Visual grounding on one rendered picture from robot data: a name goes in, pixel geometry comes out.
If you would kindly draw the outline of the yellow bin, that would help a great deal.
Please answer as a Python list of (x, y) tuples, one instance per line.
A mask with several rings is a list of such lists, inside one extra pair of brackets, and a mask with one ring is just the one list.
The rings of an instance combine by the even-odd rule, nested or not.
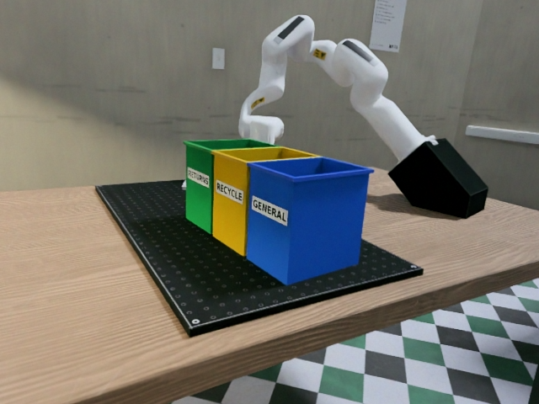
[(250, 168), (247, 162), (320, 157), (286, 147), (211, 151), (214, 156), (213, 236), (247, 256)]

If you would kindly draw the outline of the green open-top bin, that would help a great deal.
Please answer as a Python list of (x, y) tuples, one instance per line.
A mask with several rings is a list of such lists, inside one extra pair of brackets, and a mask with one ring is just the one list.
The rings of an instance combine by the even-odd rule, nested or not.
[(253, 139), (183, 141), (183, 144), (187, 145), (186, 218), (210, 234), (213, 234), (215, 156), (211, 151), (283, 147)]

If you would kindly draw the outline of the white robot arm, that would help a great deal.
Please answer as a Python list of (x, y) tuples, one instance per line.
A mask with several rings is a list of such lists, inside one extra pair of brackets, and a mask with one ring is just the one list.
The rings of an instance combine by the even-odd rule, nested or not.
[[(244, 101), (238, 131), (242, 138), (273, 144), (284, 133), (282, 121), (275, 117), (252, 116), (256, 108), (284, 93), (287, 53), (296, 62), (317, 63), (338, 85), (353, 84), (350, 102), (370, 123), (399, 160), (434, 136), (422, 137), (399, 108), (382, 96), (387, 82), (385, 66), (358, 40), (313, 41), (314, 23), (297, 15), (269, 34), (262, 44), (259, 88)], [(412, 149), (412, 150), (411, 150)], [(411, 150), (411, 151), (410, 151)]]

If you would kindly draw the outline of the blue bin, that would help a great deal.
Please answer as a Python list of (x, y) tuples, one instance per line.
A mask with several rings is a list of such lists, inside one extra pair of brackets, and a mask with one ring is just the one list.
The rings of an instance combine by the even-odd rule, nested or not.
[(286, 285), (359, 263), (375, 169), (326, 157), (247, 166), (249, 261)]

